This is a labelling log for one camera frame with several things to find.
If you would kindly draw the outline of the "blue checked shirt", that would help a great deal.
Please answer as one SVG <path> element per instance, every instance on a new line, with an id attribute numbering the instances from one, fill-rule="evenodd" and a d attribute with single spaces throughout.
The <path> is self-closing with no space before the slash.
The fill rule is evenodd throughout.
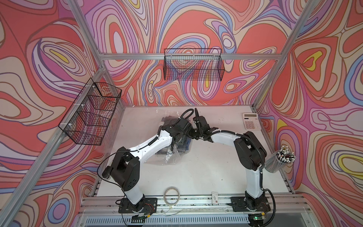
<path id="1" fill-rule="evenodd" d="M 191 150 L 191 146 L 192 146 L 192 139 L 184 136 L 181 138 L 181 140 L 178 143 L 175 144 L 174 148 L 172 148 L 172 146 L 170 145 L 168 147 L 161 149 L 156 154 L 166 155 L 169 151 L 171 151 L 172 153 L 177 151 L 180 155 L 182 155 L 188 153 Z"/>

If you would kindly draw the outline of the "clear plastic vacuum bag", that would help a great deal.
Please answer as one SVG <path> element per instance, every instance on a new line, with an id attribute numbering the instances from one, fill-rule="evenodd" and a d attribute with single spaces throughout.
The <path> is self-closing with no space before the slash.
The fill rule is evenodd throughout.
<path id="1" fill-rule="evenodd" d="M 179 117 L 186 118 L 186 116 L 191 116 L 191 114 L 187 115 L 185 113 L 180 115 Z M 177 117 L 176 115 L 164 116 L 159 123 L 159 128 L 161 128 L 162 126 L 166 126 L 167 124 L 176 123 L 179 117 Z M 159 150 L 156 154 L 149 158 L 146 163 L 157 166 L 178 164 L 181 161 L 182 156 L 190 152 L 191 145 L 192 139 L 187 136 L 183 136 L 174 145 L 170 145 Z"/>

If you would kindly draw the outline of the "grey plaid shirt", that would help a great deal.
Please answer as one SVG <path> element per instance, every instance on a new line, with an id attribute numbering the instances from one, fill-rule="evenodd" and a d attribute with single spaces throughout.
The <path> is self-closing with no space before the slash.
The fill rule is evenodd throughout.
<path id="1" fill-rule="evenodd" d="M 161 120 L 162 125 L 159 126 L 157 134 L 160 135 L 162 131 L 168 132 L 170 135 L 179 134 L 182 130 L 178 126 L 180 121 L 179 117 L 175 116 L 166 116 Z"/>

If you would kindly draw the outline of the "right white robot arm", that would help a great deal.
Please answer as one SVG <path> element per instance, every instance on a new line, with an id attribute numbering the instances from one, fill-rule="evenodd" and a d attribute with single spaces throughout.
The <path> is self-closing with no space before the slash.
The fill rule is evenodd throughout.
<path id="1" fill-rule="evenodd" d="M 204 116 L 196 114 L 193 118 L 196 129 L 192 129 L 190 136 L 196 140 L 220 143 L 234 147 L 238 159 L 246 169 L 247 188 L 245 202 L 250 206 L 257 206 L 266 198 L 263 190 L 263 168 L 267 152 L 252 131 L 240 134 L 228 130 L 211 128 Z"/>

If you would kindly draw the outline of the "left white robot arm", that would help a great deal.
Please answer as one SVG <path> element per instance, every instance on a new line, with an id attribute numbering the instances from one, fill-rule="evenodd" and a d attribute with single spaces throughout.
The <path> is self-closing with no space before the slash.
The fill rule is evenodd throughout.
<path id="1" fill-rule="evenodd" d="M 187 136 L 192 129 L 188 118 L 180 117 L 174 124 L 160 126 L 156 135 L 132 148 L 119 148 L 109 166 L 102 172 L 102 179 L 111 178 L 121 188 L 128 202 L 133 206 L 143 204 L 144 194 L 138 186 L 141 164 L 160 150 L 170 147 Z"/>

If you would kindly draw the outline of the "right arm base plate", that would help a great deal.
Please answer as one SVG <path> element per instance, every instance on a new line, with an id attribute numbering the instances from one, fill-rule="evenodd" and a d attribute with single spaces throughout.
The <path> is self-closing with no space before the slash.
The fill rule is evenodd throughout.
<path id="1" fill-rule="evenodd" d="M 271 211 L 271 207 L 266 197 L 254 199 L 247 197 L 231 197 L 231 206 L 233 212 L 264 212 Z"/>

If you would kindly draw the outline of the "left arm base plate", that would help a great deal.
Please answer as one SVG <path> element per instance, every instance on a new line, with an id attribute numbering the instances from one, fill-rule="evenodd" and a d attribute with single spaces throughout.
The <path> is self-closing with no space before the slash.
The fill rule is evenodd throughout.
<path id="1" fill-rule="evenodd" d="M 132 204 L 128 198 L 122 198 L 115 202 L 118 206 L 120 214 L 153 214 L 157 211 L 158 199 L 155 197 L 142 198 L 136 205 Z"/>

